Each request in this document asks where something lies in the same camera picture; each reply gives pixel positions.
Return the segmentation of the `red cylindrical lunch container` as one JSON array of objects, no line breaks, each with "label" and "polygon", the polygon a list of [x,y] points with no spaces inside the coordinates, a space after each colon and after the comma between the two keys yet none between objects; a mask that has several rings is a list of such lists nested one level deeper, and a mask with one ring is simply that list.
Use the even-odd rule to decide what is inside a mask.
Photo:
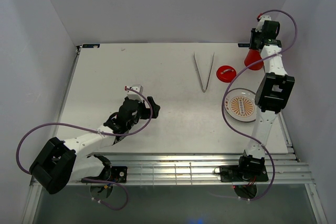
[{"label": "red cylindrical lunch container", "polygon": [[[244,64],[246,67],[248,67],[249,65],[251,65],[252,63],[255,63],[256,61],[261,60],[261,56],[258,50],[254,50],[254,49],[249,49],[248,54],[244,60]],[[264,63],[261,61],[259,63],[256,63],[250,67],[248,67],[250,70],[253,71],[258,71],[260,69],[262,69],[264,66]]]}]

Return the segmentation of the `metal food tongs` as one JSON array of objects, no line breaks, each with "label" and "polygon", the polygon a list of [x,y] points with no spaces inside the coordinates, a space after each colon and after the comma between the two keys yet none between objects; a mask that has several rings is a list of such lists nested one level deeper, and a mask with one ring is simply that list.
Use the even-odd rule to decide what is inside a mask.
[{"label": "metal food tongs", "polygon": [[210,78],[212,76],[212,70],[213,70],[213,65],[214,65],[214,60],[215,60],[215,53],[212,54],[211,56],[211,60],[209,63],[209,68],[207,71],[207,74],[205,75],[205,73],[201,73],[201,69],[199,68],[198,62],[197,62],[197,57],[196,57],[196,53],[192,54],[193,57],[193,63],[194,63],[194,67],[195,67],[195,72],[197,75],[197,79],[199,82],[199,86],[200,89],[203,93],[206,93],[208,87],[209,87],[209,82],[210,82]]}]

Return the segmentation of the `red container lid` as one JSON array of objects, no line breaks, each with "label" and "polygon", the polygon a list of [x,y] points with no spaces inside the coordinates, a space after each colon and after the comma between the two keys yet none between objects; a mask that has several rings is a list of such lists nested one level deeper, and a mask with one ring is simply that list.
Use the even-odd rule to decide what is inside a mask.
[{"label": "red container lid", "polygon": [[236,70],[228,65],[220,66],[216,71],[218,80],[225,83],[230,83],[236,77]]}]

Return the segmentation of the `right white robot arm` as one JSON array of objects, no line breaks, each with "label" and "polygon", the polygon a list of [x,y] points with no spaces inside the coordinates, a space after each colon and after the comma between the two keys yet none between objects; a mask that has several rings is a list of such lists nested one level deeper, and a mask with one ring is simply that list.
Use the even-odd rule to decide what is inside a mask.
[{"label": "right white robot arm", "polygon": [[287,74],[281,54],[281,42],[277,39],[280,23],[270,16],[262,16],[256,28],[251,30],[250,48],[258,50],[264,61],[265,75],[256,92],[256,122],[250,140],[237,167],[238,177],[250,180],[265,170],[265,150],[273,123],[285,108],[295,83]]}]

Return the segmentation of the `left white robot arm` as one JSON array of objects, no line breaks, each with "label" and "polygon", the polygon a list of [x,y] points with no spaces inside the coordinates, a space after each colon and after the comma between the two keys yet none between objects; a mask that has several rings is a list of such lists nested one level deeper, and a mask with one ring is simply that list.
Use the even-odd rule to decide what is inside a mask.
[{"label": "left white robot arm", "polygon": [[152,97],[147,100],[150,108],[146,108],[144,101],[125,98],[119,110],[111,114],[96,133],[67,140],[51,138],[31,164],[29,172],[50,194],[61,191],[74,180],[114,182],[111,162],[96,152],[119,143],[140,120],[158,117],[161,107]]}]

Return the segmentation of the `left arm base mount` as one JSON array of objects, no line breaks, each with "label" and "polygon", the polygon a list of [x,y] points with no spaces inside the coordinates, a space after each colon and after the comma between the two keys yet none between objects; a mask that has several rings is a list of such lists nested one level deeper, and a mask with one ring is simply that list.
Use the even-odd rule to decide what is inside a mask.
[{"label": "left arm base mount", "polygon": [[113,166],[109,159],[102,155],[94,155],[96,159],[100,161],[103,165],[103,169],[99,175],[91,177],[95,180],[106,180],[115,183],[126,183],[127,182],[127,166]]}]

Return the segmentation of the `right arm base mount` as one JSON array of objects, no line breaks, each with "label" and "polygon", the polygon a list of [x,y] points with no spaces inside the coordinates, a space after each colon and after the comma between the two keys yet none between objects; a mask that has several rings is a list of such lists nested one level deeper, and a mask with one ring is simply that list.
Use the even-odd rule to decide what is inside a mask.
[{"label": "right arm base mount", "polygon": [[220,176],[221,182],[267,182],[269,180],[265,168],[257,175],[240,171],[238,165],[222,165],[217,166],[213,173]]}]

